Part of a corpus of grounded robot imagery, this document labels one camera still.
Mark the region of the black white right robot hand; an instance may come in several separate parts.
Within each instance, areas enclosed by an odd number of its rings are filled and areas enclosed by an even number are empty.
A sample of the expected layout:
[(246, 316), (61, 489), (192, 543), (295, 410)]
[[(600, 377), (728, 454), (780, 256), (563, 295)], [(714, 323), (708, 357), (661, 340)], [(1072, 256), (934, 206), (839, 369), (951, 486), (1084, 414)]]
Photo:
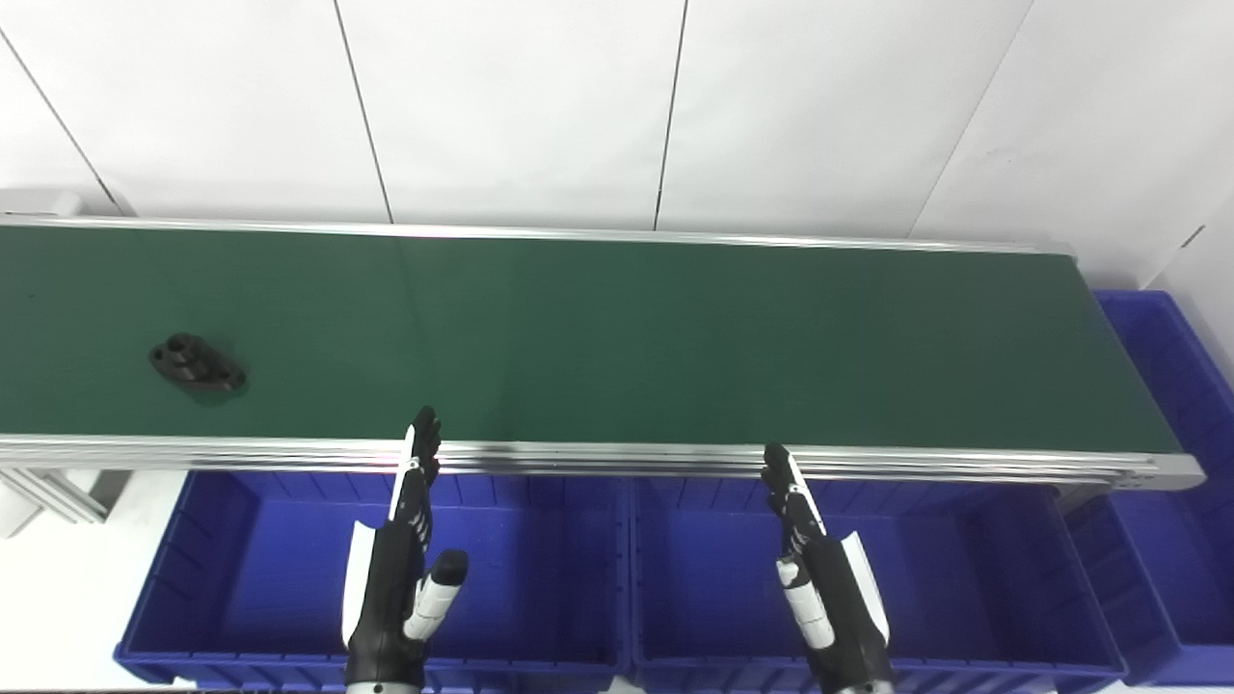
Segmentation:
[(781, 527), (777, 578), (821, 693), (893, 692), (888, 619), (860, 535), (828, 532), (785, 445), (765, 446), (760, 479)]

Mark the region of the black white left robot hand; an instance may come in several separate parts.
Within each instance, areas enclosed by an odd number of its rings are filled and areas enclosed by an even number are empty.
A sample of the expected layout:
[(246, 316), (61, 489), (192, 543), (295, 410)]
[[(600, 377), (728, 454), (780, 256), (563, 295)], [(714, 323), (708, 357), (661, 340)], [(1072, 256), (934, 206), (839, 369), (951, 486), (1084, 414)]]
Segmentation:
[(354, 524), (342, 603), (348, 693), (422, 692), (429, 641), (466, 580), (465, 550), (442, 550), (436, 562), (427, 562), (441, 426), (436, 409), (420, 408), (404, 440), (383, 524)]

